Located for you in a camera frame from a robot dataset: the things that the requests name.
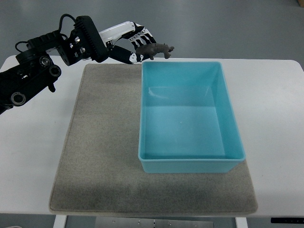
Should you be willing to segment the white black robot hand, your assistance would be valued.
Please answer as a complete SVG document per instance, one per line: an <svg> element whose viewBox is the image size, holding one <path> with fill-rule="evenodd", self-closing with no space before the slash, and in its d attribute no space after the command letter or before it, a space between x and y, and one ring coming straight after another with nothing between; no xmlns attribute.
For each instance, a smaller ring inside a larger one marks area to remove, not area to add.
<svg viewBox="0 0 304 228"><path fill-rule="evenodd" d="M137 54L135 51L129 51L123 47L117 46L116 42L120 39L130 41L134 49L144 44L155 43L155 39L145 26L132 21L126 21L113 27L107 28L99 35L107 48L110 58L125 64L134 64L149 59L147 54Z"/></svg>

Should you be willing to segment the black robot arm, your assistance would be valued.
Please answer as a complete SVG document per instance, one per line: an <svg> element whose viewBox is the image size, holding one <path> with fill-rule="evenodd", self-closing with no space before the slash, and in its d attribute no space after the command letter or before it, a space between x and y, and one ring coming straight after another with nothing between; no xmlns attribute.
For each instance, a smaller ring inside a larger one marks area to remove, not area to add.
<svg viewBox="0 0 304 228"><path fill-rule="evenodd" d="M70 36L57 29L26 41L27 50L16 55L18 65L0 74L0 112L22 106L48 88L55 92L54 83L61 69L54 64L49 51L55 49L63 62L71 66L82 59L103 62L108 58L105 47L92 19L79 16L72 19L74 29Z"/></svg>

